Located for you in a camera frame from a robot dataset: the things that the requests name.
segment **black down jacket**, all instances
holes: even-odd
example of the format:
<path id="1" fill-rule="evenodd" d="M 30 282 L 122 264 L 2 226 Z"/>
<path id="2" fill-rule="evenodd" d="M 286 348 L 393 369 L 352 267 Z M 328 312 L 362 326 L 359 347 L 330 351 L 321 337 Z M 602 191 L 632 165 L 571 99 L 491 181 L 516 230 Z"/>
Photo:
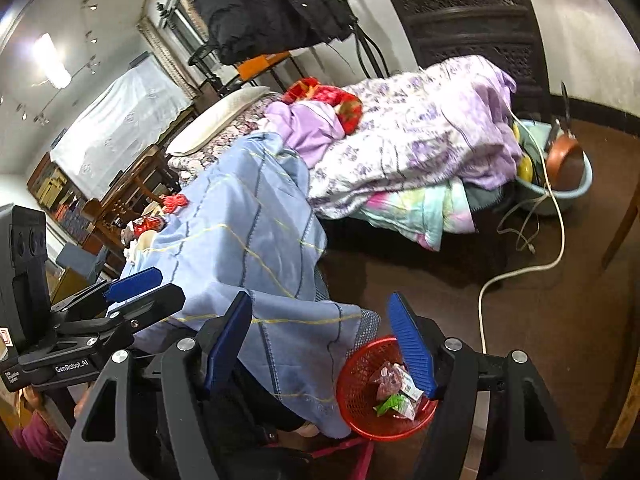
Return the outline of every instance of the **black down jacket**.
<path id="1" fill-rule="evenodd" d="M 338 0 L 194 0 L 209 43 L 232 65 L 351 34 L 353 17 Z"/>

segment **white pillow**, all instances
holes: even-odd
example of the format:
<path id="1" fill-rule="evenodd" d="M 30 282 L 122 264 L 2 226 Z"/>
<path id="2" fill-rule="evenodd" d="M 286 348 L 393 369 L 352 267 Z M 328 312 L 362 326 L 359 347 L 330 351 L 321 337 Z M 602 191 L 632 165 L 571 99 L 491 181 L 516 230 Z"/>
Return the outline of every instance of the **white pillow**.
<path id="1" fill-rule="evenodd" d="M 186 156 L 197 152 L 268 91 L 268 86 L 249 86 L 223 97 L 172 140 L 166 149 L 167 155 Z"/>

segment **patterned bedsheet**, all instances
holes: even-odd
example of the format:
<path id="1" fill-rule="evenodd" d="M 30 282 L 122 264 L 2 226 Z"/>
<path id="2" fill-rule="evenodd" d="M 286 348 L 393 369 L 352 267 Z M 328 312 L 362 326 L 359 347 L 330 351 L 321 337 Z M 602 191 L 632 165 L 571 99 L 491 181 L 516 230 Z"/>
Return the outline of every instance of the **patterned bedsheet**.
<path id="1" fill-rule="evenodd" d="M 169 167 L 177 171 L 180 185 L 186 186 L 216 162 L 229 149 L 234 140 L 258 129 L 258 120 L 264 118 L 264 109 L 280 99 L 280 94 L 269 92 L 238 115 L 229 126 L 217 134 L 202 149 L 188 156 L 174 156 Z"/>

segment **red mesh basket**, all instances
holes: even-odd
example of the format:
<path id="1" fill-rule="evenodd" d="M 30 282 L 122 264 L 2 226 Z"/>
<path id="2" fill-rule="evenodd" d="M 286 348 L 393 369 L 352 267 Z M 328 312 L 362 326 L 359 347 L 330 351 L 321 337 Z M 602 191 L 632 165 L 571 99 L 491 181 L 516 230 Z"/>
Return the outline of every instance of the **red mesh basket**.
<path id="1" fill-rule="evenodd" d="M 378 385 L 369 384 L 369 378 L 385 361 L 402 363 L 400 347 L 393 336 L 372 341 L 347 360 L 338 376 L 336 399 L 342 418 L 360 435 L 378 441 L 400 440 L 428 426 L 438 401 L 423 396 L 415 420 L 393 416 L 392 410 L 378 416 L 374 410 L 379 404 Z"/>

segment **white ceiling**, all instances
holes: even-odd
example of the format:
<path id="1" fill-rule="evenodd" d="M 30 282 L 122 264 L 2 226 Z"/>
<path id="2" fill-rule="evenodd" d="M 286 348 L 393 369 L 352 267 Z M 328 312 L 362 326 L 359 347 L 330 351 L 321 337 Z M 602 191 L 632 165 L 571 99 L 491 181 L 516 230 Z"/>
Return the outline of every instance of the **white ceiling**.
<path id="1" fill-rule="evenodd" d="M 91 0 L 98 9 L 82 9 L 82 0 L 35 0 L 0 56 L 0 173 L 30 173 L 34 158 L 44 151 L 58 132 L 75 120 L 111 82 L 128 69 L 128 64 L 146 50 L 135 25 L 144 0 Z M 85 40 L 92 30 L 95 44 Z M 70 85 L 57 90 L 46 80 L 31 55 L 31 46 L 48 32 L 73 75 L 93 55 L 100 61 L 96 74 L 83 69 Z M 47 105 L 49 124 L 40 126 L 33 118 Z M 18 104 L 26 106 L 27 120 Z"/>

